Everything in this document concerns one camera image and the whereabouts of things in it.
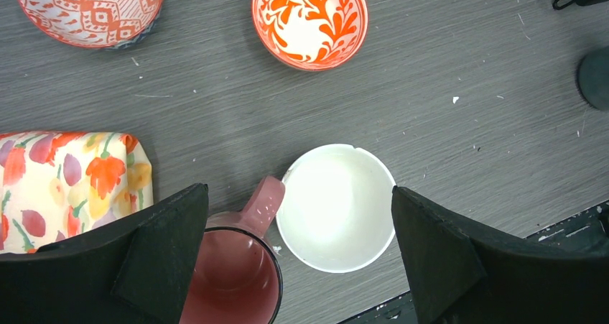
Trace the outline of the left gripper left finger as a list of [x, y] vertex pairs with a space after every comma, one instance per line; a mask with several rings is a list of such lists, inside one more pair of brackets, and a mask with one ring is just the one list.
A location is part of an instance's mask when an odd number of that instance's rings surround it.
[[196, 183], [33, 254], [2, 254], [1, 321], [178, 323], [207, 218]]

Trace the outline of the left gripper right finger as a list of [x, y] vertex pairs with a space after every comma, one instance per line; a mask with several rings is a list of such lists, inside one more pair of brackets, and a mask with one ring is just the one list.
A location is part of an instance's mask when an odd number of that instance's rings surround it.
[[405, 187], [391, 214], [419, 323], [606, 323], [608, 204], [523, 239]]

